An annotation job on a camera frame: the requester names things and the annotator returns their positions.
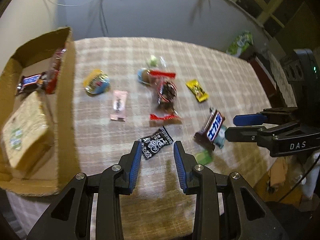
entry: plaid tablecloth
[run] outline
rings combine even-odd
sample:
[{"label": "plaid tablecloth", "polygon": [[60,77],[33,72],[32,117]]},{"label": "plaid tablecloth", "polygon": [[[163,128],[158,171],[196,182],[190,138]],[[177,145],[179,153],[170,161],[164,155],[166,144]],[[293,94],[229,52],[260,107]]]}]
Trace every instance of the plaid tablecloth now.
[{"label": "plaid tablecloth", "polygon": [[[166,128],[174,140],[182,141],[188,153],[203,150],[193,141],[193,135],[204,125],[210,106],[224,114],[227,126],[233,125],[236,114],[256,113],[270,107],[252,67],[222,52],[153,38],[94,38],[75,44],[74,125],[81,169],[87,175],[118,163],[121,155],[130,151],[134,140],[157,130],[149,124],[150,88],[137,81],[137,71],[146,66],[150,55],[163,56],[168,70],[177,73],[175,108],[182,124]],[[110,76],[111,90],[89,97],[82,82],[94,68]],[[204,103],[199,104],[185,85],[194,78],[209,94]],[[113,90],[129,92],[126,122],[110,120]],[[222,174],[238,171],[253,186],[273,162],[268,150],[255,144],[225,142],[222,150],[215,149],[208,167]],[[53,198],[21,197],[13,193],[8,193],[8,197],[27,233]],[[185,196],[179,187],[172,145],[149,160],[142,157],[137,186],[131,196],[121,196],[120,201],[125,239],[173,239],[192,232],[195,196]],[[95,238],[94,224],[93,215],[91,239]]]}]

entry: green package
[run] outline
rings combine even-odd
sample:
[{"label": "green package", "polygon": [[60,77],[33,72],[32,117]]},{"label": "green package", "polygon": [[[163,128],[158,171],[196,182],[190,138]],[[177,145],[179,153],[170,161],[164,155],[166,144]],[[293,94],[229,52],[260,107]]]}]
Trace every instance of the green package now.
[{"label": "green package", "polygon": [[234,40],[234,42],[227,49],[226,53],[234,57],[240,57],[240,55],[250,45],[253,45],[252,34],[248,31],[245,31]]},{"label": "green package", "polygon": [[197,153],[195,155],[196,161],[198,164],[207,165],[208,163],[212,162],[211,155],[207,150]]}]

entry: black candy wrapper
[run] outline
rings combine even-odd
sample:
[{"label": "black candy wrapper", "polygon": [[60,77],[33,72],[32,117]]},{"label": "black candy wrapper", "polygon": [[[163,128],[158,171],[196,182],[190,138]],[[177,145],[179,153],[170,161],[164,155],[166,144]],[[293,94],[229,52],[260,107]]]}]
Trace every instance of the black candy wrapper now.
[{"label": "black candy wrapper", "polygon": [[142,143],[142,152],[145,159],[150,159],[162,147],[173,143],[173,139],[164,126],[161,126],[153,135],[143,137],[139,141]]}]

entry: chocolate bar wrapper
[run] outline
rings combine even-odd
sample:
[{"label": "chocolate bar wrapper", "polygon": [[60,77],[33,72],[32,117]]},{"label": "chocolate bar wrapper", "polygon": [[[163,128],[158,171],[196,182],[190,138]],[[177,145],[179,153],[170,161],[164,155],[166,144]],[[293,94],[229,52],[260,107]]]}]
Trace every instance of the chocolate bar wrapper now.
[{"label": "chocolate bar wrapper", "polygon": [[173,139],[164,126],[160,127],[153,135],[143,137],[139,141],[142,143],[142,152],[146,160],[156,155],[162,147],[173,143]]},{"label": "chocolate bar wrapper", "polygon": [[16,96],[23,93],[30,94],[36,91],[38,88],[45,89],[46,85],[46,72],[35,74],[31,76],[22,76],[17,86]]},{"label": "chocolate bar wrapper", "polygon": [[214,145],[222,148],[226,130],[226,127],[222,125],[224,120],[225,117],[217,109],[213,109],[206,124],[199,132],[195,133],[194,138],[207,149],[214,150]]},{"label": "chocolate bar wrapper", "polygon": [[209,95],[206,92],[204,92],[204,90],[202,89],[202,87],[200,86],[199,82],[196,79],[188,81],[186,85],[191,90],[191,92],[195,95],[199,103],[209,98]]}]

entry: packaged snack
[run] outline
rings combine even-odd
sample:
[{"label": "packaged snack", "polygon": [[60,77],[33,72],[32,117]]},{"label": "packaged snack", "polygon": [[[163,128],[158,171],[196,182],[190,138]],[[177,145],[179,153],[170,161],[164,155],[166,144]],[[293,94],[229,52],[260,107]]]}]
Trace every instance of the packaged snack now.
[{"label": "packaged snack", "polygon": [[151,67],[155,67],[158,64],[158,59],[156,58],[155,55],[151,55],[148,63]]},{"label": "packaged snack", "polygon": [[59,75],[59,70],[56,70],[54,68],[51,68],[47,72],[47,86],[45,89],[45,92],[47,94],[54,94],[54,91],[57,86],[57,81],[58,81],[58,75]]},{"label": "packaged snack", "polygon": [[151,70],[149,74],[150,85],[154,89],[153,113],[150,120],[170,120],[180,119],[173,108],[173,103],[177,97],[177,88],[173,83],[176,74]]},{"label": "packaged snack", "polygon": [[198,164],[207,165],[210,162],[212,162],[212,158],[210,153],[207,150],[204,150],[203,152],[197,153],[195,155],[196,161]]},{"label": "packaged snack", "polygon": [[196,99],[198,100],[199,103],[208,99],[209,95],[206,92],[204,92],[204,90],[202,89],[202,87],[200,86],[199,82],[196,79],[188,81],[186,85],[191,90],[191,92],[196,96]]},{"label": "packaged snack", "polygon": [[35,91],[23,101],[2,129],[4,159],[10,168],[27,172],[52,147],[53,140],[46,102]]},{"label": "packaged snack", "polygon": [[110,115],[111,120],[125,121],[125,101],[127,100],[127,91],[113,91],[113,112]]},{"label": "packaged snack", "polygon": [[164,126],[160,127],[153,135],[139,139],[142,143],[142,152],[145,159],[156,155],[164,146],[173,143],[173,139]]},{"label": "packaged snack", "polygon": [[85,91],[93,95],[103,93],[109,86],[109,77],[100,69],[94,69],[83,81]]},{"label": "packaged snack", "polygon": [[53,94],[56,89],[62,58],[66,51],[66,49],[57,49],[51,58],[50,67],[46,77],[45,92],[47,94]]},{"label": "packaged snack", "polygon": [[16,95],[20,95],[23,93],[30,94],[36,91],[38,88],[43,89],[45,80],[46,80],[46,72],[42,72],[40,74],[36,74],[28,77],[22,76],[17,86]]},{"label": "packaged snack", "polygon": [[147,68],[142,68],[138,70],[138,81],[145,85],[150,85],[149,83],[150,70]]},{"label": "packaged snack", "polygon": [[236,39],[227,49],[226,53],[234,57],[240,57],[240,55],[245,52],[250,45],[253,45],[252,34],[248,31],[245,31],[236,37]]},{"label": "packaged snack", "polygon": [[51,58],[50,67],[55,70],[60,70],[61,61],[63,58],[64,53],[66,52],[66,49],[57,49],[55,53],[53,54]]},{"label": "packaged snack", "polygon": [[208,150],[214,150],[215,145],[223,147],[226,127],[222,125],[224,116],[217,109],[210,109],[210,115],[202,129],[195,133],[196,141]]},{"label": "packaged snack", "polygon": [[159,68],[166,68],[167,63],[164,60],[164,57],[159,56],[156,57],[155,55],[151,55],[151,57],[147,60],[147,64],[150,68],[159,67]]}]

